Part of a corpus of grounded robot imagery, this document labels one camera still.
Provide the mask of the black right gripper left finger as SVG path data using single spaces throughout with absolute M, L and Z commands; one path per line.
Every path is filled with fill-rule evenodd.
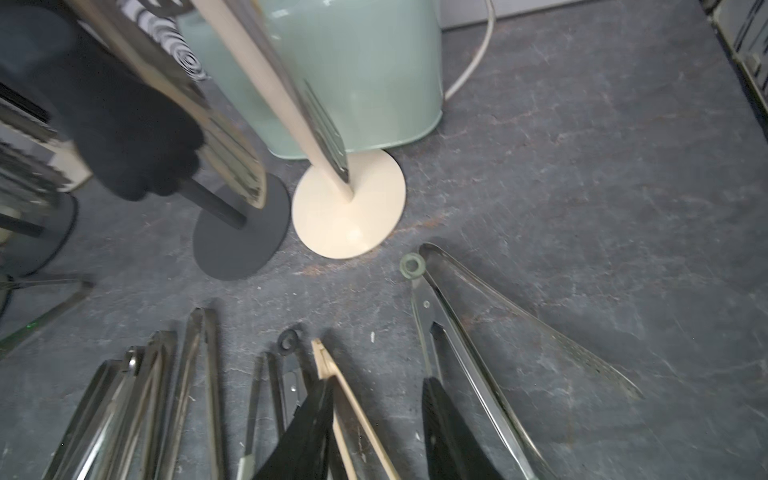
M 319 380 L 252 479 L 326 479 L 333 419 L 333 383 L 330 379 Z

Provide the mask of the dark grey rack stand back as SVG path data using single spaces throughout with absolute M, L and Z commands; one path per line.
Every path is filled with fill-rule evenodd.
M 228 186 L 213 193 L 195 180 L 180 194 L 200 207 L 193 255 L 208 276 L 234 281 L 256 274 L 279 250 L 290 224 L 290 196 L 275 175 L 266 176 L 266 203 L 255 208 Z

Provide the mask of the clear handled steel tongs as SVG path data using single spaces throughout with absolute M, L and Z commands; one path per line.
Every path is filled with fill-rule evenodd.
M 64 195 L 92 178 L 74 143 L 50 125 L 49 114 L 1 86 L 1 216 L 44 225 Z

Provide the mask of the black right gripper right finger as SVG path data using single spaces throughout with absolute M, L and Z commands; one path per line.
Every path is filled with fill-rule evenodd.
M 430 479 L 502 479 L 442 383 L 422 384 L 422 419 Z

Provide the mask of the cream utensil rack stand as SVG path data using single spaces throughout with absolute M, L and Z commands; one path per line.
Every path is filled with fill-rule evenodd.
M 383 150 L 347 154 L 314 91 L 292 78 L 259 20 L 247 25 L 244 9 L 233 1 L 197 1 L 194 7 L 311 163 L 293 195 L 299 239 L 330 259 L 357 257 L 380 245 L 405 208 L 398 163 Z

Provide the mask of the green ringed steel tongs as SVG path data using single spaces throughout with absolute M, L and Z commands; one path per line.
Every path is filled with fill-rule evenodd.
M 642 399 L 643 392 L 614 366 L 517 305 L 437 244 L 424 242 L 415 252 L 405 254 L 400 261 L 400 272 L 411 281 L 411 304 L 424 355 L 425 378 L 435 377 L 443 385 L 442 369 L 435 346 L 435 335 L 443 334 L 501 443 L 514 459 L 523 477 L 555 479 L 557 475 L 521 424 L 480 350 L 472 342 L 448 298 L 429 272 L 427 258 L 432 254 L 442 257 L 464 275 L 467 283 L 475 285 L 488 297 L 504 304 L 508 311 L 536 324 L 540 330 L 560 343 L 561 349 L 568 352 L 583 368 L 609 379 L 629 396 Z

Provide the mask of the white handled slotted steel tongs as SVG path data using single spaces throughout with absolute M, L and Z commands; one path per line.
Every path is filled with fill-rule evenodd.
M 195 82 L 159 44 L 130 21 L 113 1 L 72 1 L 70 7 L 141 80 L 179 104 L 205 134 L 202 157 L 247 204 L 261 209 L 267 197 L 267 173 L 240 131 L 216 112 Z M 296 140 L 310 162 L 349 190 L 343 141 L 308 83 L 292 78 L 259 17 L 251 28 L 230 1 L 161 1 L 157 15 L 201 9 L 222 35 L 226 52 L 246 71 L 251 84 Z

